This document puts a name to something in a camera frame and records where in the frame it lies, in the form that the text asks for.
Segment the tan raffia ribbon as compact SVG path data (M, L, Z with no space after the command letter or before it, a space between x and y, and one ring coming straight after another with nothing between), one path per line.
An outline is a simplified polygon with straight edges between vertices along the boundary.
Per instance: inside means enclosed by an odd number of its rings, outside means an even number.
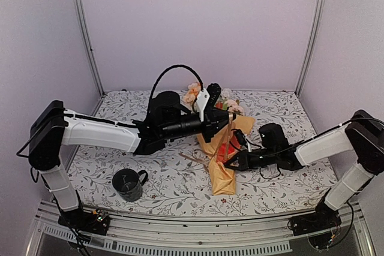
M188 159L192 162L195 162L195 163L198 163L200 165L203 165L203 168L204 170L208 173L209 172L209 169L208 169L208 166L209 166L209 163L211 160L216 160L216 157L217 157L217 152L218 152L218 149L219 147L223 144L223 143L226 143L227 145L230 144L230 139L231 139L231 130L232 130L232 126L233 126L233 120L234 120L234 113L229 113L229 120L228 120L228 124L227 124L227 128L225 130L225 133L222 135L222 138L220 138L220 142L218 143L218 146L215 150L214 153L208 153L208 156L210 156L210 159L209 161L208 160L205 160L205 159L200 159L200 158L196 158L194 156L188 156L186 154L183 154L182 152L179 153L179 156L185 158L185 159Z

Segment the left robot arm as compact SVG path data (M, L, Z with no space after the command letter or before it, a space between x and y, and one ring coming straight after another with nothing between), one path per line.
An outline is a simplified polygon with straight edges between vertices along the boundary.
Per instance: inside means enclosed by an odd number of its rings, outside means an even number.
M89 224L89 215L82 210L80 197L61 166L62 146L107 147L151 155L165 148L167 141L201 134L206 142L235 120L231 112L212 104L198 106L191 112L180 103L151 101L144 121L127 123L78 114L64 108L62 101L52 101L31 127L31 136L19 150L18 157L28 159L40 172L49 191L66 212L66 219L76 228Z

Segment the blue fake flower stem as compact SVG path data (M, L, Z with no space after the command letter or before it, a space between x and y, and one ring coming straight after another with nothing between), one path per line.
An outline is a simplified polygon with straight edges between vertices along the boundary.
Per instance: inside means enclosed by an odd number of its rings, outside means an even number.
M225 101L229 100L229 99L231 99L231 96L232 96L232 90L231 89L225 88L225 89L221 90L221 98L223 100L225 100Z

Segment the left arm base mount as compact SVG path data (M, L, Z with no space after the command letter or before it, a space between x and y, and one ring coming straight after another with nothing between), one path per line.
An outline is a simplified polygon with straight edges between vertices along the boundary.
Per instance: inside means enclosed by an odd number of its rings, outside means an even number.
M72 211L65 212L59 206L58 210L60 213L58 224L76 231L84 231L102 236L107 235L110 216L106 211L96 209L92 212L87 212L83 210L82 204L79 204L79 207Z

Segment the pink rose fake stem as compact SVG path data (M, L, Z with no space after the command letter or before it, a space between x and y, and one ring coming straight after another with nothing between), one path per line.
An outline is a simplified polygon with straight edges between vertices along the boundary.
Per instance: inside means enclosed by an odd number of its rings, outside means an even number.
M226 105L226 110L228 112L234 113L236 115L245 115L244 108L241 107L237 101L228 99L224 102L224 104Z

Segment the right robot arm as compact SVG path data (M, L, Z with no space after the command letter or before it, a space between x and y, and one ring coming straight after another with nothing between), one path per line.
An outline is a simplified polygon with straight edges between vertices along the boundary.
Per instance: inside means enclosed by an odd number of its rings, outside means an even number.
M243 149L224 163L237 171L275 164L280 170L296 171L328 159L338 168L338 181L329 188L310 217L316 230L324 229L334 213L370 181L383 173L383 121L358 110L347 121L308 140L290 144L280 125L259 128L262 146Z

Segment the orange wrapping paper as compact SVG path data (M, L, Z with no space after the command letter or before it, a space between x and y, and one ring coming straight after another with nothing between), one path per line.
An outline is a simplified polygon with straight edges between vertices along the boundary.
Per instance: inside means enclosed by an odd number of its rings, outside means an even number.
M226 143L223 143L217 152L216 161L225 163L227 162L235 153L237 153L237 150L231 145L227 145Z

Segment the cream rose fake stem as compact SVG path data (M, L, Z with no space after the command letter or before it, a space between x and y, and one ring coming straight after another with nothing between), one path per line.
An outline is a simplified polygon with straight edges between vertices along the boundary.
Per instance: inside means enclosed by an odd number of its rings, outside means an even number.
M191 110L194 101L197 99L199 92L201 91L201 85L198 82L194 82L188 85L188 91L183 96L183 103Z

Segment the yellow wrapping paper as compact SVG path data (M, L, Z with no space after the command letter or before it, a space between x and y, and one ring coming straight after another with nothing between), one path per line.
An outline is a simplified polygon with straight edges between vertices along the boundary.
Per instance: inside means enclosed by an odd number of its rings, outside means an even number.
M209 143L203 139L203 135L197 136L201 150L209 156L208 173L214 195L234 195L236 193L235 171L225 168L224 163L231 159L240 148L234 135L235 129L240 129L244 134L249 135L254 123L254 118L239 115L225 125Z

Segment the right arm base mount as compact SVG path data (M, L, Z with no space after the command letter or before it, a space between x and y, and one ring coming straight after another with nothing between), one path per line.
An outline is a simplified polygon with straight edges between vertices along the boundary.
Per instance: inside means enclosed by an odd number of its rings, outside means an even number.
M353 221L355 218L355 211L353 206L346 202L351 211L350 224L340 238L341 231L341 218L337 210L328 208L323 202L319 203L315 211L302 216L293 216L287 222L287 228L293 232L294 236L300 236L308 233L319 232L326 229L335 228L335 231L323 233L317 236L311 236L308 238L308 242L312 248L317 251L329 250L337 245L341 244L344 239L349 235Z

